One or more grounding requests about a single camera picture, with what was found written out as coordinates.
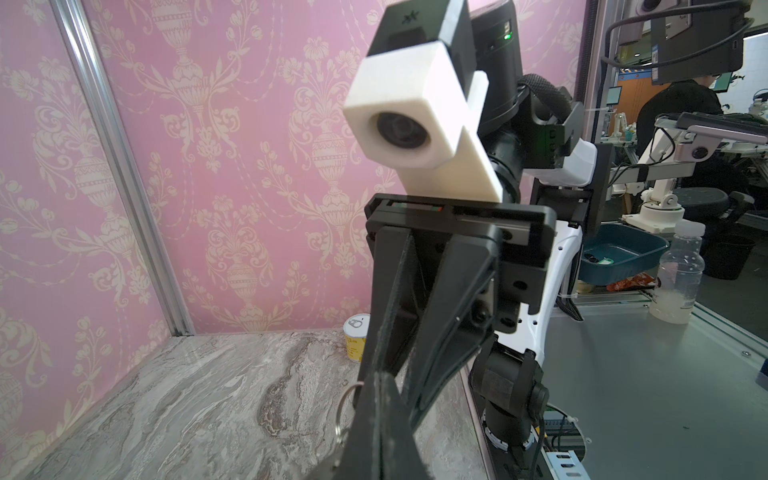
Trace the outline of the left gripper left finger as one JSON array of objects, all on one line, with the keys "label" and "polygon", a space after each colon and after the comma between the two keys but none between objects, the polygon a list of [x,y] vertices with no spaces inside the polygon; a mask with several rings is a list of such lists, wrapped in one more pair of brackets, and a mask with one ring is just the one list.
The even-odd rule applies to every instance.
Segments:
[{"label": "left gripper left finger", "polygon": [[374,373],[362,387],[335,479],[381,478],[382,393],[382,376]]}]

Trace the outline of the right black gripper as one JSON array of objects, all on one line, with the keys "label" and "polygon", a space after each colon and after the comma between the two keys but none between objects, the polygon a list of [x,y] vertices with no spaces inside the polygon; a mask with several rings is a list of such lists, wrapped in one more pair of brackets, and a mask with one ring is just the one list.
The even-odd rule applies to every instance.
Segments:
[{"label": "right black gripper", "polygon": [[[416,317],[425,310],[402,391],[409,427],[416,429],[445,385],[492,336],[493,316],[497,331],[514,333],[523,305],[540,311],[556,215],[544,206],[376,194],[365,216],[374,270],[358,380],[365,383],[376,371],[398,375]],[[412,234],[421,270],[414,288]],[[495,274],[493,315],[482,306],[475,316],[477,298]]]}]

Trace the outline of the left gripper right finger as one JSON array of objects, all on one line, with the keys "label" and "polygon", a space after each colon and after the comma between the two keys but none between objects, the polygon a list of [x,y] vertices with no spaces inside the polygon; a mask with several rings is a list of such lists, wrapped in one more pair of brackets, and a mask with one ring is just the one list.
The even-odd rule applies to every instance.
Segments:
[{"label": "left gripper right finger", "polygon": [[394,378],[379,375],[379,478],[392,480],[429,479],[420,457],[404,405]]}]

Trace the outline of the silver metal key holder plate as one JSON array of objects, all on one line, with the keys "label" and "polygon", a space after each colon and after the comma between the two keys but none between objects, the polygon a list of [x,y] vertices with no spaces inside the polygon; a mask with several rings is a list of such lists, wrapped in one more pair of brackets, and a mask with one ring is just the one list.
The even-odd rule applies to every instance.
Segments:
[{"label": "silver metal key holder plate", "polygon": [[335,442],[330,454],[321,460],[307,475],[308,479],[334,479],[349,429],[355,416],[358,398],[364,383],[357,382],[344,393],[336,412]]}]

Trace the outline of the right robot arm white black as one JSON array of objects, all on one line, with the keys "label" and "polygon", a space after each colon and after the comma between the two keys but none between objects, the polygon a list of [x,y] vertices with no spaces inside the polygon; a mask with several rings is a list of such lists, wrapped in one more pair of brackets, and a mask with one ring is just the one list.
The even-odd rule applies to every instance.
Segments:
[{"label": "right robot arm white black", "polygon": [[543,360],[549,316],[583,238],[580,219],[520,200],[520,179],[570,195],[592,179],[582,105],[524,74],[515,6],[388,6],[343,113],[401,195],[365,208],[374,269],[355,414],[317,478],[425,479],[414,439],[470,368],[501,477],[546,471]]}]

